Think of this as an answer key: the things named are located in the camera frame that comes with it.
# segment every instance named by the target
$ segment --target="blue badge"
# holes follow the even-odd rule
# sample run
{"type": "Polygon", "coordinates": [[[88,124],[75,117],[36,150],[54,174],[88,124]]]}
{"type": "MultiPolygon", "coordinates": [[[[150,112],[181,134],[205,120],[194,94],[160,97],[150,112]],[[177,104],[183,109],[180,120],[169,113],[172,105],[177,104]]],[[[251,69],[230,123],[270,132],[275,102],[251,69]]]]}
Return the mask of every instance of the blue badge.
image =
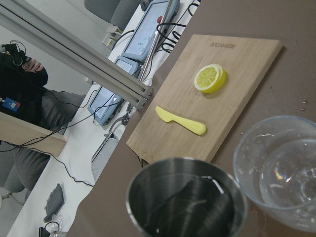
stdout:
{"type": "Polygon", "coordinates": [[[20,108],[20,103],[16,102],[14,100],[11,100],[10,98],[6,97],[6,99],[4,100],[2,106],[6,107],[7,109],[10,109],[14,112],[17,112],[18,109],[20,108]]]}

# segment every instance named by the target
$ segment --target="yellow lemon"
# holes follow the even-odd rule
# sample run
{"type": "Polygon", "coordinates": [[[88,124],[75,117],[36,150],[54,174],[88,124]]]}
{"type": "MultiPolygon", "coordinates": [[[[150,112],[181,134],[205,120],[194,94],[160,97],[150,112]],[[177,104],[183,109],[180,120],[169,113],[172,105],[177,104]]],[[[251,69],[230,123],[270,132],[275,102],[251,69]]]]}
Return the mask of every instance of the yellow lemon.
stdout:
{"type": "Polygon", "coordinates": [[[213,93],[226,82],[227,74],[223,68],[216,64],[203,67],[194,79],[194,86],[204,93],[213,93]]]}

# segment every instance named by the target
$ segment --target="metal cup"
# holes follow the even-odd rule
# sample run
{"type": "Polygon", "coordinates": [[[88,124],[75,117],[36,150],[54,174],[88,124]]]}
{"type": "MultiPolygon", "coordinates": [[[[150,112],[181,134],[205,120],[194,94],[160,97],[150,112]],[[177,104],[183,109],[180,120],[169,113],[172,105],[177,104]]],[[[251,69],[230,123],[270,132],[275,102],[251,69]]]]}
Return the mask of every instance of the metal cup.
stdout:
{"type": "Polygon", "coordinates": [[[146,237],[235,237],[248,210],[231,175],[192,158],[143,168],[128,187],[126,207],[146,237]]]}

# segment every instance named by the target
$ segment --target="cutting board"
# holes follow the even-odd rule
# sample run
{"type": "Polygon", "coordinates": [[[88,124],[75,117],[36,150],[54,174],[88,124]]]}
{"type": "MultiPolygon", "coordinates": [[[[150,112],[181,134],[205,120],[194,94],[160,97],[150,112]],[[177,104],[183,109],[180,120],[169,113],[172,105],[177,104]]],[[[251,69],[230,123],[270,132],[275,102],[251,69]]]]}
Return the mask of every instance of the cutting board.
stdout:
{"type": "Polygon", "coordinates": [[[152,163],[192,157],[210,162],[282,48],[278,40],[193,35],[127,145],[152,163]],[[212,94],[196,90],[194,78],[204,66],[217,63],[227,72],[224,86],[212,94]],[[164,122],[155,107],[202,122],[196,135],[176,122],[164,122]]]}

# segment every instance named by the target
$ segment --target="screen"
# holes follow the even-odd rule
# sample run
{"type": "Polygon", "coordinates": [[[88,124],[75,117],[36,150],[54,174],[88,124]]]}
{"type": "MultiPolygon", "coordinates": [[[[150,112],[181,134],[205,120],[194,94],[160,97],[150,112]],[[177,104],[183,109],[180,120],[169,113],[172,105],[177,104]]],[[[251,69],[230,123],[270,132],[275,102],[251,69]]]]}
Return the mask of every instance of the screen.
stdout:
{"type": "Polygon", "coordinates": [[[130,70],[133,68],[133,65],[130,65],[129,63],[126,63],[120,59],[117,60],[116,65],[127,72],[130,72],[130,70]]]}
{"type": "Polygon", "coordinates": [[[125,50],[126,53],[142,55],[147,48],[146,46],[151,42],[151,38],[155,37],[156,27],[158,25],[158,18],[162,17],[168,7],[168,2],[153,3],[146,11],[142,23],[139,25],[133,39],[125,50]]]}
{"type": "MultiPolygon", "coordinates": [[[[113,96],[114,96],[114,94],[112,92],[110,92],[108,89],[102,87],[99,90],[99,93],[95,96],[94,100],[92,101],[92,103],[90,105],[91,109],[93,109],[93,111],[95,111],[97,108],[99,108],[101,106],[109,105],[113,96]]],[[[105,110],[107,108],[108,107],[99,108],[99,110],[95,113],[95,115],[101,119],[102,115],[105,113],[105,110]]]]}

